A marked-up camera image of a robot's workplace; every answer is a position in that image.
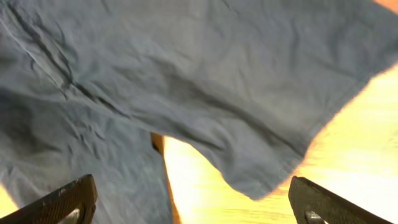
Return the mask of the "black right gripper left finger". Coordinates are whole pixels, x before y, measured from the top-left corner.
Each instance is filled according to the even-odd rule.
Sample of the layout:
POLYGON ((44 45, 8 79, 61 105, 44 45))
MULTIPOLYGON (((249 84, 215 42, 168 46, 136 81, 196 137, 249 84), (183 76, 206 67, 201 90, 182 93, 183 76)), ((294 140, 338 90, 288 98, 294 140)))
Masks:
POLYGON ((98 198, 94 178, 84 175, 1 218, 1 224, 90 224, 98 198))

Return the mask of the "navy blue shorts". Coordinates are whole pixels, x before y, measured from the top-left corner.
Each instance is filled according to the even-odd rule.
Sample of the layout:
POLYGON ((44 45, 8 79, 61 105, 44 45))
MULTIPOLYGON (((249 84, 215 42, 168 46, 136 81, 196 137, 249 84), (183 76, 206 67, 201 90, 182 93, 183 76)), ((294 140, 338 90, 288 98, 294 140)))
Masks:
POLYGON ((92 174, 95 223, 171 223, 156 133, 259 199, 396 62, 372 1, 3 0, 1 182, 23 206, 92 174))

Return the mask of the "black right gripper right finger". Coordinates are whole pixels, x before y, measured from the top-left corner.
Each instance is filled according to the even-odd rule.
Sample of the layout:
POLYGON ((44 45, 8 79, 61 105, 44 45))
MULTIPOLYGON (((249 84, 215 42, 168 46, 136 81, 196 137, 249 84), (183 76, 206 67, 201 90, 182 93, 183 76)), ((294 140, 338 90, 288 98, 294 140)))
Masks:
POLYGON ((298 224, 392 224, 304 177, 292 177, 288 198, 298 224))

